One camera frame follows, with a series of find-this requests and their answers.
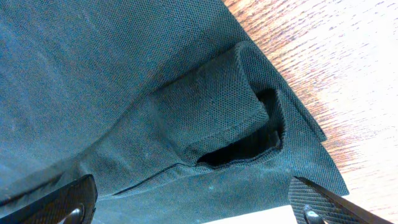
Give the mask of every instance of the garment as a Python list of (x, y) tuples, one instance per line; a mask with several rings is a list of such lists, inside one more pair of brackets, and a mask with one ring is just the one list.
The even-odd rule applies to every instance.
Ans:
[(293, 175), (348, 193), (318, 124), (219, 0), (1, 1), (0, 35), (2, 215), (85, 174), (93, 223), (286, 205)]

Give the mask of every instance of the wooden table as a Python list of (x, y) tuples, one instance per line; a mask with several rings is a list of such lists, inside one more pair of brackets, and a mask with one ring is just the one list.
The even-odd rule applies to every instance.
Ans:
[(318, 121), (346, 198), (398, 223), (398, 0), (225, 0)]

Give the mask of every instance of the folded fabric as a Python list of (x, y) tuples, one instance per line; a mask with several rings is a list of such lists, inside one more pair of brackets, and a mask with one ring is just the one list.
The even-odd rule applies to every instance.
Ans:
[(294, 175), (348, 193), (324, 133), (221, 1), (2, 2), (0, 34), (2, 216), (85, 174), (93, 223), (287, 205)]

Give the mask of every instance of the wooden surface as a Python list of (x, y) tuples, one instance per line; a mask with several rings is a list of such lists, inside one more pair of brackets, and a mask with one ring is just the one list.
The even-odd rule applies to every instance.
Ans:
[(398, 223), (398, 0), (225, 0), (318, 121), (347, 199)]

